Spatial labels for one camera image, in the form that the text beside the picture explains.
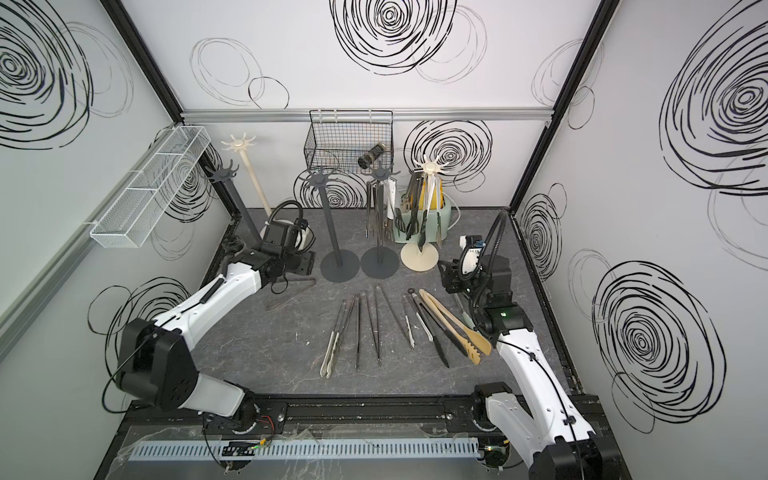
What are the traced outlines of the steel wire tongs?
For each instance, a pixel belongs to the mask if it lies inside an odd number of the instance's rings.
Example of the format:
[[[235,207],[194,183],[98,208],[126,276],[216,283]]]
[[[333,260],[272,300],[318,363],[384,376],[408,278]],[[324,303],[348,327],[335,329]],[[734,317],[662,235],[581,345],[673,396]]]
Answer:
[[[300,295],[312,289],[317,284],[317,280],[314,277],[292,278],[282,280],[282,283],[286,284],[287,289],[283,290],[276,300],[265,304],[266,311],[276,311],[296,300]]]

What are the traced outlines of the green ringed steel tongs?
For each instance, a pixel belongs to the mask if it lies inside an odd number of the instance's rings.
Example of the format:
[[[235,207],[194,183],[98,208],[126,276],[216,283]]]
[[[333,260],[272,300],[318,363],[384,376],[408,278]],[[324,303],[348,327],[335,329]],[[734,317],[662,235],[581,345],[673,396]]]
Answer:
[[[460,310],[462,322],[470,329],[473,329],[475,327],[474,321],[469,314],[467,307],[465,305],[465,298],[460,293],[454,293],[453,294],[454,301],[457,305],[457,307]]]

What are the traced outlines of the dark grey rack stand front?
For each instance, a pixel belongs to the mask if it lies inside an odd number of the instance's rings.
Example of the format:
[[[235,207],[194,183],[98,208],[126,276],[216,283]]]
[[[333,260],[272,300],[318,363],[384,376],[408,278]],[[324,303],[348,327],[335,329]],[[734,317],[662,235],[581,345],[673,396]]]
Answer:
[[[319,198],[332,246],[332,252],[327,254],[321,261],[320,268],[322,276],[333,283],[345,283],[357,275],[360,269],[360,260],[354,252],[342,249],[338,242],[327,192],[327,183],[332,173],[334,173],[334,170],[323,168],[314,169],[311,171],[309,184],[319,192]]]

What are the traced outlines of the dark grey rack stand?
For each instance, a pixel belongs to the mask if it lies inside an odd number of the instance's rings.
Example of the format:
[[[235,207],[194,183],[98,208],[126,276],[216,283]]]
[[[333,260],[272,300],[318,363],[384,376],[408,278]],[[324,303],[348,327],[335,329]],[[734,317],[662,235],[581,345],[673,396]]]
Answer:
[[[385,182],[389,178],[389,171],[385,168],[372,169],[372,180],[377,185],[377,209],[378,209],[378,233],[379,239],[376,245],[368,249],[361,257],[361,268],[371,278],[387,279],[393,276],[399,268],[399,257],[394,250],[385,245],[384,227],[386,226],[384,190]]]
[[[239,167],[235,166],[233,161],[230,161],[228,167],[205,167],[209,180],[213,184],[221,184],[224,187],[226,193],[231,197],[242,220],[245,221],[245,224],[253,237],[253,241],[249,244],[249,247],[254,250],[259,250],[263,244],[262,236],[233,182],[238,170]]]
[[[345,283],[357,275],[360,269],[360,260],[354,252],[342,249],[338,242],[327,192],[327,183],[332,173],[334,173],[334,170],[323,168],[314,169],[311,171],[309,184],[319,192],[319,198],[332,246],[332,252],[327,254],[321,261],[320,268],[322,276],[333,283]]]

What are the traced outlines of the black slotted spatula tongs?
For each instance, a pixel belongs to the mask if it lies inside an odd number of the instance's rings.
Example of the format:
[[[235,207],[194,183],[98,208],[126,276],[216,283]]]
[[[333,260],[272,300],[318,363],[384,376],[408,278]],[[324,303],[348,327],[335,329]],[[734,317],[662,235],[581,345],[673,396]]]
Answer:
[[[407,240],[413,236],[418,226],[417,213],[419,210],[422,184],[423,173],[412,173],[405,191],[405,196],[403,197],[398,229],[405,235]]]

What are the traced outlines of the dark grey rack stand back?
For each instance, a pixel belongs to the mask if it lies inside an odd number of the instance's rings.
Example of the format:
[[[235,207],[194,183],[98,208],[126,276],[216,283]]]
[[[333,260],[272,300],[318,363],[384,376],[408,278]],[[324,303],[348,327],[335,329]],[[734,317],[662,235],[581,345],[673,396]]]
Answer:
[[[399,268],[399,257],[394,250],[385,245],[384,227],[386,226],[384,190],[385,182],[389,178],[389,171],[385,168],[372,169],[372,180],[377,185],[377,209],[378,209],[378,233],[379,239],[376,245],[368,249],[361,257],[361,268],[371,278],[387,279],[393,276]]]

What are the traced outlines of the white handled slotted steel tongs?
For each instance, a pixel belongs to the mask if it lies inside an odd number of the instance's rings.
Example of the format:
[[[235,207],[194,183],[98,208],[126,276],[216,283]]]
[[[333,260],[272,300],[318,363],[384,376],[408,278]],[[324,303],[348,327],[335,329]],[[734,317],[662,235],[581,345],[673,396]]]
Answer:
[[[442,180],[437,176],[434,175],[432,177],[433,180],[433,201],[432,204],[434,206],[435,211],[435,243],[437,245],[437,248],[440,249],[442,247],[442,217],[441,217],[441,209],[444,205],[443,200],[443,191],[442,191]]]

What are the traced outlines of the clear handled steel tongs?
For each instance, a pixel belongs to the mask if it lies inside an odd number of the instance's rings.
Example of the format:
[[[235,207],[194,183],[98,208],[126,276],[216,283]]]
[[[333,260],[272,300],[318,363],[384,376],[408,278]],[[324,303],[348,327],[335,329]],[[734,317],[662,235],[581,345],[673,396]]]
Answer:
[[[395,207],[397,200],[397,180],[390,177],[386,181],[386,235],[390,241],[394,240]]]

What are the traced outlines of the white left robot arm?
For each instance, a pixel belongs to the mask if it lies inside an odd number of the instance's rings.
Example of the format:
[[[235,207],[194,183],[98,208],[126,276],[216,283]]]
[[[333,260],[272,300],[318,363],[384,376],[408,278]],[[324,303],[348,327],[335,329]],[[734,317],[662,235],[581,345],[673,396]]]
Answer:
[[[242,425],[257,421],[259,407],[252,394],[202,373],[192,351],[225,314],[262,287],[287,273],[311,273],[314,235],[307,220],[271,220],[265,234],[179,305],[151,319],[128,323],[112,377],[119,390],[165,412],[196,410]]]

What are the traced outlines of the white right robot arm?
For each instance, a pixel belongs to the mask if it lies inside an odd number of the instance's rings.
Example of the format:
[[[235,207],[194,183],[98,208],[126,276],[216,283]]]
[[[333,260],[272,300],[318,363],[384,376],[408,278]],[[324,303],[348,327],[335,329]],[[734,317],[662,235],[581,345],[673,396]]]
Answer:
[[[509,263],[485,255],[467,272],[462,260],[441,261],[445,290],[466,298],[474,326],[465,340],[505,361],[521,391],[482,397],[484,415],[510,441],[531,479],[618,479],[616,441],[598,435],[549,366],[525,311],[509,287]]]

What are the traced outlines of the wooden bamboo tongs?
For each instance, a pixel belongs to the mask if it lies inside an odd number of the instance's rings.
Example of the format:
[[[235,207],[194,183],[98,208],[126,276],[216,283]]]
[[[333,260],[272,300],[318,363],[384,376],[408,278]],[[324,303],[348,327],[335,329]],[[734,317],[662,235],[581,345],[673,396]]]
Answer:
[[[492,346],[487,339],[466,326],[426,290],[420,289],[418,294],[448,339],[473,364],[480,363],[481,355],[491,354]]]

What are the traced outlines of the black nylon tongs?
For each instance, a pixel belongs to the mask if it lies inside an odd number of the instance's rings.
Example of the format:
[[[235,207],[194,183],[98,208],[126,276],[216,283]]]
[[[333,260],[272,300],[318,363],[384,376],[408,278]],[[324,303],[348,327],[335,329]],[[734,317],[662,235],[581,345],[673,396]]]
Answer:
[[[423,327],[426,330],[426,332],[431,337],[431,342],[433,343],[435,350],[438,354],[438,357],[442,361],[442,363],[445,365],[446,368],[449,368],[449,362],[447,359],[447,356],[444,352],[444,349],[441,346],[439,335],[437,333],[438,330],[441,330],[445,335],[446,338],[454,344],[454,346],[466,357],[469,356],[466,349],[460,344],[458,339],[454,334],[451,334],[448,332],[447,327],[444,326],[434,315],[432,309],[427,305],[427,303],[424,301],[424,299],[416,292],[415,289],[409,288],[407,290],[408,295],[410,297],[410,301],[413,304],[413,307],[415,311],[417,312],[417,316],[422,320]]]

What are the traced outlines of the small steel tongs white tip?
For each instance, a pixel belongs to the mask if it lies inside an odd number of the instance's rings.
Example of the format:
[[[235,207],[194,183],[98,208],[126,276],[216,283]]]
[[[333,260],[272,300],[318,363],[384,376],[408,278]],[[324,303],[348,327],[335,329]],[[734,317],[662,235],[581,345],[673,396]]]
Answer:
[[[414,329],[419,329],[430,343],[434,343],[434,336],[429,330],[416,301],[407,293],[403,293],[401,298],[405,308],[409,330],[413,331]]]

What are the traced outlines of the slim black tongs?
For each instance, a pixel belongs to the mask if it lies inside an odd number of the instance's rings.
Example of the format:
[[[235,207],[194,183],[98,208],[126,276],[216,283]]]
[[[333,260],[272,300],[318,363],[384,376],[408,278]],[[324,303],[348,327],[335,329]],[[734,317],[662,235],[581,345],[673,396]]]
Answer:
[[[374,283],[370,300],[374,352],[379,364],[405,365],[414,353],[415,341],[405,315],[381,283]]]

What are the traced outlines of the black pepper grinder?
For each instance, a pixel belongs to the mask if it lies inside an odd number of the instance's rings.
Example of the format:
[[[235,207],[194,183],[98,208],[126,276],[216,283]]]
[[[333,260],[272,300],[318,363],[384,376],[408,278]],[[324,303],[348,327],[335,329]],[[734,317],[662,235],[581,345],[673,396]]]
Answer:
[[[381,157],[387,153],[387,148],[381,142],[375,144],[369,150],[363,152],[357,159],[358,166],[362,170],[371,170],[384,167]]]

